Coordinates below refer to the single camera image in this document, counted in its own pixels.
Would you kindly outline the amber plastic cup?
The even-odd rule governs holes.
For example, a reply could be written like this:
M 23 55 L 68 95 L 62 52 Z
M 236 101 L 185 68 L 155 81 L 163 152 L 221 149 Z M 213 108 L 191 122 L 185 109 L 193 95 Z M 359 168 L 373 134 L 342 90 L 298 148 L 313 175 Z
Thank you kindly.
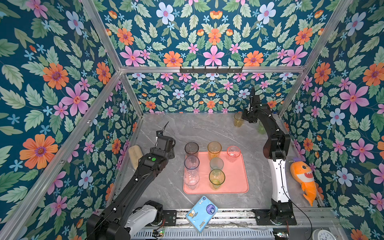
M 244 123 L 242 112 L 237 112 L 234 115 L 234 126 L 240 128 Z

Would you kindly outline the dark grey plastic cup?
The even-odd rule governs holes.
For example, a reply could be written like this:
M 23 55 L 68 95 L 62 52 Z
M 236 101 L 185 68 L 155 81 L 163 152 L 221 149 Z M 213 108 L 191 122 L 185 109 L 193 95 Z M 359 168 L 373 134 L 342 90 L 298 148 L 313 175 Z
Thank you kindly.
M 199 145 L 195 142 L 189 142 L 185 145 L 185 153 L 187 157 L 195 156 L 199 154 Z

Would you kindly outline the blue translucent plastic cup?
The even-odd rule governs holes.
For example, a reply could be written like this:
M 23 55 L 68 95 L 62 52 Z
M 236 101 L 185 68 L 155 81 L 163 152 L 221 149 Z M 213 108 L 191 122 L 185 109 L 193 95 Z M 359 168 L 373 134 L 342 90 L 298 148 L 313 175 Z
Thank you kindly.
M 188 156 L 185 161 L 185 171 L 198 171 L 200 166 L 200 160 L 196 156 Z

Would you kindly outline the clear plastic cup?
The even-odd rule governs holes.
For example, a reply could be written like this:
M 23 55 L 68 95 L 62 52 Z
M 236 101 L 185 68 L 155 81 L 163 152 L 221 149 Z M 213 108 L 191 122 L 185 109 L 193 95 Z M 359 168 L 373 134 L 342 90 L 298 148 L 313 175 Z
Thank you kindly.
M 196 170 L 186 170 L 184 173 L 184 184 L 191 190 L 194 190 L 200 181 L 200 175 Z

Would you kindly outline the pink plastic cup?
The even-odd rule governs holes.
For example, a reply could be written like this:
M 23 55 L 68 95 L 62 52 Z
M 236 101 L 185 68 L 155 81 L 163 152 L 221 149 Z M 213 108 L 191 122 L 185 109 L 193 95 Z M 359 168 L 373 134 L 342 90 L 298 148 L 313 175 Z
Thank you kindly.
M 241 150 L 237 146 L 227 148 L 227 159 L 230 163 L 234 163 L 241 155 Z

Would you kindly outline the yellow plastic cup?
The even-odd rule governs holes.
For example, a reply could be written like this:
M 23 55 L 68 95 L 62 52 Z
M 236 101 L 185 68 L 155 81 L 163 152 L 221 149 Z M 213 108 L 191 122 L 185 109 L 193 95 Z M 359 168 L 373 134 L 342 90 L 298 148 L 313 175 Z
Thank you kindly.
M 219 142 L 210 142 L 207 146 L 209 159 L 219 158 L 222 152 L 222 145 Z

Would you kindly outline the teal plastic cup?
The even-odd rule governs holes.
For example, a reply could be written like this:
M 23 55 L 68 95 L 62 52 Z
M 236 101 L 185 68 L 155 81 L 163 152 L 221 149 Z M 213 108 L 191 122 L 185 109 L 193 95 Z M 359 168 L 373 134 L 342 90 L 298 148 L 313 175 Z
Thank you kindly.
M 211 170 L 222 170 L 224 167 L 224 161 L 221 158 L 212 158 L 210 160 L 210 168 Z

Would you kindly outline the olive green plastic cup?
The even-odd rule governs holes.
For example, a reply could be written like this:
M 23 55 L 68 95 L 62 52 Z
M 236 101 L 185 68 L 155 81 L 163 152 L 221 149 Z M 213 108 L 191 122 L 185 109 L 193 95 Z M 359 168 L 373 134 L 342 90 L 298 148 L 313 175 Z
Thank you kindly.
M 209 174 L 210 186 L 213 190 L 218 190 L 221 185 L 225 182 L 226 175 L 220 169 L 214 169 Z

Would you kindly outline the pink rectangular tray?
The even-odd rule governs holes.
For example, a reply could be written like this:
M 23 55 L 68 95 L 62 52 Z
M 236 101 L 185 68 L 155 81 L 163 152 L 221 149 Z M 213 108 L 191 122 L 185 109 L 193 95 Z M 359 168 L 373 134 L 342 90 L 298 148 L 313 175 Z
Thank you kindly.
M 198 154 L 200 166 L 198 167 L 199 182 L 194 189 L 190 189 L 184 183 L 183 190 L 189 195 L 218 195 L 218 194 L 243 194 L 249 190 L 248 177 L 246 173 L 243 155 L 237 157 L 233 162 L 228 160 L 226 151 L 221 152 L 220 158 L 224 161 L 222 171 L 225 174 L 224 183 L 218 188 L 214 189 L 213 184 L 209 180 L 209 173 L 211 172 L 210 159 L 208 152 L 200 152 Z

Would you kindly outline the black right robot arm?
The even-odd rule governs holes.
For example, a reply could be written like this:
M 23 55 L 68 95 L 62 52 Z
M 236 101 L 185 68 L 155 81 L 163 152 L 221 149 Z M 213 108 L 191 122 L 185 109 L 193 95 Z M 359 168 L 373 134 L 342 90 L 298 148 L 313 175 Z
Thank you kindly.
M 268 104 L 261 102 L 255 89 L 251 90 L 249 106 L 243 110 L 242 119 L 249 123 L 261 122 L 268 139 L 263 147 L 263 154 L 270 165 L 273 194 L 268 212 L 270 222 L 275 225 L 286 224 L 293 220 L 293 202 L 289 195 L 286 178 L 287 154 L 291 137 L 281 130 Z

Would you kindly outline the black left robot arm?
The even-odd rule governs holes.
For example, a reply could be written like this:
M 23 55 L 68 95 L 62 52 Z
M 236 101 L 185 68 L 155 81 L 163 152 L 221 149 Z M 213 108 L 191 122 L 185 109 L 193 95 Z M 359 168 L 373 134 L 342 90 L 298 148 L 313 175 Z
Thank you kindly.
M 146 225 L 162 220 L 163 205 L 154 201 L 134 212 L 144 191 L 175 157 L 176 140 L 157 134 L 155 146 L 140 158 L 134 175 L 116 199 L 100 215 L 88 219 L 88 240 L 130 240 Z

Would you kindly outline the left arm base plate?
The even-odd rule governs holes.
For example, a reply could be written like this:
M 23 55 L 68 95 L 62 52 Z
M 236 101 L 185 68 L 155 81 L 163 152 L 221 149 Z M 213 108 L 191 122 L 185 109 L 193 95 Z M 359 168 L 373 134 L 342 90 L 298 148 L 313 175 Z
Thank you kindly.
M 163 223 L 164 227 L 175 227 L 177 222 L 177 213 L 176 210 L 163 210 Z

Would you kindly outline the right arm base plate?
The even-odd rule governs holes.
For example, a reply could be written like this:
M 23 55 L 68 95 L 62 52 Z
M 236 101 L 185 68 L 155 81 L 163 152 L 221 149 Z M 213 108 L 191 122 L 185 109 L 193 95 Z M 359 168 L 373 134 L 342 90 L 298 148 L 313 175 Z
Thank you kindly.
M 296 226 L 297 221 L 292 211 L 290 212 L 273 212 L 267 209 L 256 210 L 252 212 L 255 214 L 255 219 L 258 226 Z

